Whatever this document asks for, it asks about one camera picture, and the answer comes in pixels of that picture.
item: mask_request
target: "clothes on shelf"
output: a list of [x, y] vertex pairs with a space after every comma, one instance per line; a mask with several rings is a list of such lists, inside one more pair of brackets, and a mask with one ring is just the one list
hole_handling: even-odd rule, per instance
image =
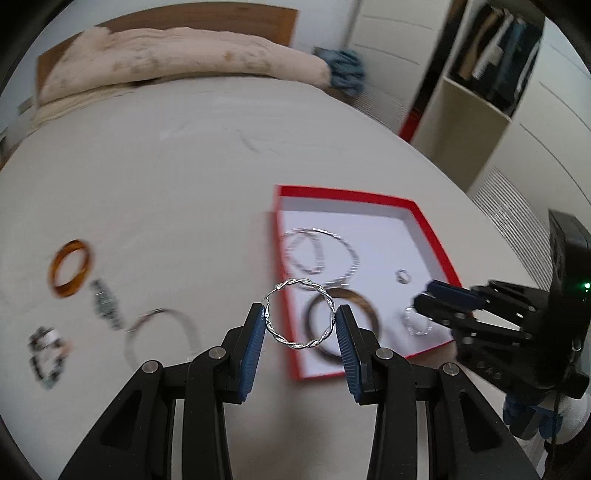
[[512, 115], [527, 85], [542, 31], [485, 4], [451, 70], [455, 82]]

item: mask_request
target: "metal screw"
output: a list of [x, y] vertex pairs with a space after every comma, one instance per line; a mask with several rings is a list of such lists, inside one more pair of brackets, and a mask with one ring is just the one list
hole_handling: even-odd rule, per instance
[[394, 352], [389, 348], [378, 348], [375, 351], [375, 356], [381, 358], [382, 360], [390, 360], [394, 357]]
[[460, 367], [458, 367], [456, 364], [448, 362], [443, 365], [443, 373], [451, 377], [455, 377], [458, 373], [460, 373]]
[[214, 358], [215, 360], [220, 360], [220, 358], [224, 358], [226, 355], [226, 349], [221, 346], [215, 346], [209, 351], [209, 358]]
[[158, 362], [156, 360], [148, 360], [142, 365], [142, 372], [146, 374], [153, 374], [158, 369]]

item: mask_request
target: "silver ring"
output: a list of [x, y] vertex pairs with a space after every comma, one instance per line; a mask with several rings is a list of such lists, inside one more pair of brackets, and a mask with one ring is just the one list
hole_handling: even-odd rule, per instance
[[[282, 288], [285, 288], [289, 285], [294, 285], [294, 284], [301, 284], [311, 290], [316, 290], [318, 293], [320, 293], [324, 297], [324, 299], [326, 300], [326, 303], [328, 304], [329, 309], [330, 309], [330, 325], [328, 325], [326, 330], [324, 330], [324, 332], [322, 332], [322, 335], [320, 335], [317, 339], [311, 340], [307, 343], [291, 342], [287, 338], [285, 338], [283, 335], [280, 335], [279, 333], [277, 333], [275, 331], [275, 327], [273, 327], [273, 323], [271, 322], [271, 317], [269, 315], [269, 306], [271, 305], [271, 301], [269, 300], [269, 296], [274, 294], [276, 291], [280, 291]], [[335, 327], [335, 320], [336, 320], [335, 302], [333, 301], [332, 297], [326, 292], [326, 290], [324, 289], [324, 287], [322, 285], [314, 283], [313, 281], [309, 280], [308, 278], [288, 278], [283, 283], [278, 283], [277, 285], [275, 285], [275, 288], [273, 288], [273, 290], [271, 290], [265, 296], [265, 298], [261, 300], [261, 303], [263, 303], [265, 301], [267, 303], [264, 306], [264, 309], [265, 309], [264, 316], [265, 316], [265, 325], [267, 327], [267, 331], [271, 335], [273, 335], [273, 338], [275, 340], [277, 340], [279, 343], [282, 343], [283, 345], [287, 345], [289, 348], [293, 348], [294, 350], [302, 350], [304, 348], [314, 348], [315, 346], [319, 346], [322, 342], [324, 342], [330, 336], [330, 334], [333, 331], [333, 328]]]
[[396, 270], [396, 281], [398, 283], [406, 285], [410, 283], [412, 279], [413, 278], [410, 276], [410, 273], [408, 273], [406, 270], [403, 270], [402, 268], [400, 270]]
[[187, 340], [189, 341], [189, 348], [192, 355], [199, 354], [199, 340], [197, 337], [197, 329], [191, 320], [191, 317], [185, 315], [184, 313], [174, 310], [174, 309], [156, 309], [150, 310], [142, 315], [140, 315], [137, 320], [133, 323], [131, 328], [125, 332], [125, 350], [124, 355], [125, 359], [129, 366], [135, 371], [139, 368], [140, 363], [135, 356], [134, 349], [132, 347], [132, 342], [137, 336], [140, 328], [145, 325], [149, 320], [151, 320], [155, 315], [159, 313], [168, 313], [170, 316], [178, 320], [178, 322], [183, 327], [185, 335], [187, 336]]
[[[321, 228], [292, 228], [291, 230], [288, 230], [287, 232], [285, 232], [283, 234], [282, 238], [289, 238], [297, 233], [308, 234], [311, 236], [316, 236], [317, 233], [321, 234], [321, 235], [326, 235], [331, 238], [334, 238], [335, 240], [337, 240], [337, 242], [339, 242], [341, 245], [343, 245], [343, 247], [345, 247], [347, 249], [347, 252], [349, 252], [349, 255], [351, 255], [351, 266], [349, 267], [349, 269], [339, 278], [334, 278], [328, 282], [325, 282], [322, 284], [322, 286], [325, 289], [335, 288], [335, 287], [343, 287], [343, 288], [348, 287], [349, 286], [349, 279], [351, 277], [353, 277], [353, 275], [355, 275], [355, 273], [359, 269], [359, 266], [361, 265], [361, 262], [359, 260], [359, 255], [357, 254], [355, 249], [351, 246], [351, 244], [346, 242], [340, 235], [337, 235], [336, 233], [329, 232], [327, 230], [322, 230]], [[318, 243], [319, 250], [316, 251], [316, 258], [318, 259], [319, 268], [324, 270], [324, 253], [321, 253], [320, 256], [318, 255], [319, 251], [320, 252], [322, 251], [322, 245], [320, 244], [320, 241], [318, 241], [318, 242], [319, 242]], [[310, 273], [310, 270], [302, 269], [300, 264], [297, 264], [294, 262], [294, 259], [291, 256], [291, 250], [290, 250], [291, 247], [293, 247], [293, 242], [286, 249], [287, 258], [294, 264], [295, 267], [299, 268], [300, 270], [307, 273], [308, 275], [312, 275], [312, 273]], [[315, 288], [306, 286], [306, 284], [304, 284], [304, 283], [301, 284], [300, 288], [302, 288], [302, 290], [315, 290]]]
[[[322, 250], [322, 244], [317, 235], [315, 235], [311, 229], [306, 228], [294, 228], [283, 234], [283, 240], [295, 237], [289, 245], [285, 247], [285, 256], [293, 264], [294, 267], [301, 270], [308, 275], [318, 275], [324, 271], [326, 265], [324, 264], [324, 251]], [[308, 237], [312, 242], [314, 248], [314, 256], [316, 257], [316, 266], [312, 268], [306, 268], [304, 265], [299, 263], [291, 254], [296, 247], [302, 243], [303, 239]]]
[[414, 336], [423, 336], [428, 334], [433, 328], [433, 321], [429, 317], [425, 317], [427, 319], [427, 326], [424, 330], [417, 330], [414, 327], [413, 323], [410, 321], [410, 312], [412, 311], [414, 311], [412, 307], [407, 307], [404, 310], [404, 314], [402, 316], [402, 322], [404, 323], [404, 326], [407, 328], [408, 333]]

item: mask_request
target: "bracelet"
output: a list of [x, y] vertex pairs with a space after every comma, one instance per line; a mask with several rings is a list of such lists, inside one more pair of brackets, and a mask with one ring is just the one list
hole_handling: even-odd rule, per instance
[[[69, 344], [53, 328], [39, 327], [29, 337], [29, 350], [32, 353], [31, 367], [35, 377], [46, 389], [51, 389], [64, 371], [64, 361], [69, 353]], [[44, 372], [43, 364], [46, 359], [42, 356], [54, 355], [53, 366], [49, 372]]]
[[140, 328], [145, 325], [148, 321], [150, 321], [154, 316], [159, 313], [168, 313], [170, 316], [178, 320], [178, 322], [183, 327], [185, 335], [187, 336], [187, 340], [189, 340], [189, 348], [192, 355], [199, 354], [199, 342], [197, 339], [197, 329], [191, 320], [191, 317], [181, 313], [178, 310], [174, 309], [156, 309], [146, 312], [137, 318], [134, 324], [131, 326], [129, 330], [125, 332], [125, 350], [124, 355], [125, 359], [129, 366], [135, 371], [139, 368], [139, 362], [135, 356], [135, 352], [132, 346], [132, 342], [137, 336]]
[[[72, 278], [68, 283], [64, 283], [63, 285], [57, 285], [56, 276], [61, 263], [68, 255], [70, 255], [72, 252], [75, 252], [76, 250], [84, 250], [84, 263], [82, 264], [81, 269], [76, 274], [76, 276]], [[63, 299], [65, 297], [74, 295], [74, 293], [80, 290], [82, 284], [86, 280], [86, 277], [90, 273], [90, 269], [92, 268], [92, 262], [93, 259], [90, 246], [82, 240], [72, 240], [71, 242], [68, 242], [63, 247], [61, 247], [57, 251], [56, 256], [53, 258], [53, 261], [51, 262], [51, 265], [49, 267], [49, 285], [53, 292], [56, 294], [56, 296]]]
[[[326, 292], [334, 299], [346, 299], [357, 305], [359, 308], [363, 310], [365, 316], [368, 318], [371, 329], [376, 336], [379, 338], [379, 320], [378, 315], [376, 314], [375, 309], [371, 306], [369, 301], [359, 293], [348, 290], [347, 288], [335, 287], [329, 288]], [[312, 332], [312, 310], [316, 305], [320, 303], [322, 300], [321, 295], [317, 295], [312, 299], [310, 304], [308, 305], [308, 309], [306, 310], [306, 315], [304, 317], [304, 331], [308, 339], [314, 338], [314, 332]], [[336, 355], [335, 353], [329, 352], [326, 348], [319, 346], [317, 350], [318, 354], [324, 358], [327, 362], [331, 363], [342, 363], [340, 355]]]

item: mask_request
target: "blue gripper pad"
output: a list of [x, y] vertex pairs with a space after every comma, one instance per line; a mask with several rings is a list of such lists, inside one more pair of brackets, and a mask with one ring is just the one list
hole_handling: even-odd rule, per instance
[[353, 348], [349, 327], [340, 309], [336, 311], [336, 337], [339, 341], [340, 356], [345, 367], [349, 392], [358, 403], [361, 400], [361, 365]]
[[264, 309], [261, 306], [259, 315], [252, 328], [251, 337], [246, 346], [244, 358], [242, 359], [240, 384], [238, 387], [238, 398], [240, 401], [246, 400], [255, 382], [256, 366], [261, 356], [262, 341], [265, 338], [265, 319], [263, 314]]

